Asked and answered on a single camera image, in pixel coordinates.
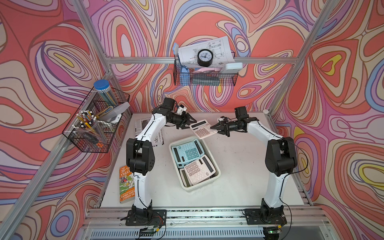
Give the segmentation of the pink calculator back top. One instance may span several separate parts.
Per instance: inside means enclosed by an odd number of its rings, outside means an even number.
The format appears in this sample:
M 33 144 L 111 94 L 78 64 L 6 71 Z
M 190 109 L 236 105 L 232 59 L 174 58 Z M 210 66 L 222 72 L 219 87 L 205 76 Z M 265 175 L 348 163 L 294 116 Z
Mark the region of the pink calculator back top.
M 207 120 L 201 120 L 190 125 L 190 129 L 200 140 L 218 133 L 217 130 L 211 129 L 211 125 Z

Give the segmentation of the pink calculator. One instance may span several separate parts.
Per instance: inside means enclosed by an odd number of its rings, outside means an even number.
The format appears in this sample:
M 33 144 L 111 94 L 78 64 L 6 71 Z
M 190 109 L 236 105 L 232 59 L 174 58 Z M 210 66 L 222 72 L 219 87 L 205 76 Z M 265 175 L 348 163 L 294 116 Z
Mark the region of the pink calculator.
M 201 120 L 190 125 L 190 129 L 200 140 L 218 133 L 217 130 L 211 129 L 211 125 L 207 120 Z
M 185 172 L 190 184 L 196 185 L 213 176 L 216 169 L 208 156 L 203 155 L 200 159 L 186 165 Z
M 188 177 L 187 177 L 187 174 L 186 174 L 186 172 L 185 172 L 185 169 L 184 169 L 184 168 L 179 169 L 179 172 L 180 172 L 181 180 L 182 180 L 182 182 L 183 182 L 184 187 L 186 187 L 186 188 L 191 187 L 191 184 L 190 184 L 190 182 L 189 182 L 189 179 L 188 179 Z

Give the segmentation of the light blue calculator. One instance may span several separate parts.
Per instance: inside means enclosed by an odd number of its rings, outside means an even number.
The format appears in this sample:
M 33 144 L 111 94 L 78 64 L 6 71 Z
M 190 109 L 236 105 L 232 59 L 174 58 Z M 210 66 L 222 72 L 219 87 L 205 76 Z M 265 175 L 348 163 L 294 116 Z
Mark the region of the light blue calculator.
M 205 154 L 205 151 L 197 138 L 190 142 L 171 147 L 171 152 L 178 169 L 184 168 L 186 165 L 200 159 Z

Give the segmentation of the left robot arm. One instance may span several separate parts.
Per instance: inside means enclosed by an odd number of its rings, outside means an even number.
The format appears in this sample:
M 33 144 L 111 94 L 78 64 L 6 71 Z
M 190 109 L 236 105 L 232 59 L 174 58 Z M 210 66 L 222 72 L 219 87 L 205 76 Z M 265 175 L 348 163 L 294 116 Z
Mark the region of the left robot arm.
M 134 175 L 135 202 L 131 213 L 147 221 L 154 216 L 152 198 L 147 190 L 147 174 L 155 166 L 155 153 L 152 141 L 159 135 L 163 127 L 168 124 L 177 129 L 186 129 L 197 121 L 187 112 L 187 107 L 178 105 L 172 98 L 165 98 L 164 102 L 152 110 L 152 115 L 143 130 L 134 138 L 126 142 L 126 163 Z

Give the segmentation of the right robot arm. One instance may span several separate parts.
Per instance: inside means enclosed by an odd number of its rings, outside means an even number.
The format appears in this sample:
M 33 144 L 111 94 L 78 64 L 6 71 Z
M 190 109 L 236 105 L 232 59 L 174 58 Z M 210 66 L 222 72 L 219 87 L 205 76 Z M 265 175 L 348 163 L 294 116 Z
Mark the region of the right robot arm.
M 230 136 L 230 132 L 248 133 L 267 147 L 265 164 L 270 172 L 267 191 L 259 211 L 266 224 L 286 224 L 283 194 L 288 177 L 294 173 L 298 161 L 292 138 L 284 138 L 265 127 L 258 118 L 250 117 L 246 107 L 235 108 L 235 120 L 222 116 L 211 126 L 218 134 Z

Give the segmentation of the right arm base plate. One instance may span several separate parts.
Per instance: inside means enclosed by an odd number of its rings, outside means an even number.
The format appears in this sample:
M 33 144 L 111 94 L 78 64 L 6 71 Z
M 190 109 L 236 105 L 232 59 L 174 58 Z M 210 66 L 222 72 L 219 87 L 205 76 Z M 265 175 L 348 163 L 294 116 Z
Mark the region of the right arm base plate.
M 281 208 L 244 209 L 243 214 L 248 225 L 284 226 L 287 224 L 284 209 Z

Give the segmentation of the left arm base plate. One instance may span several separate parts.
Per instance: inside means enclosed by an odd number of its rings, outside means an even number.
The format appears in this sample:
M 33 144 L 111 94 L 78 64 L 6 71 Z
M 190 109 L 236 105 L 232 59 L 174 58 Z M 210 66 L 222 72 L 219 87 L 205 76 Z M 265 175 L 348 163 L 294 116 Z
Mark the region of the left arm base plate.
M 154 226 L 162 227 L 166 223 L 166 210 L 133 209 L 129 210 L 125 218 L 125 225 L 129 227 Z

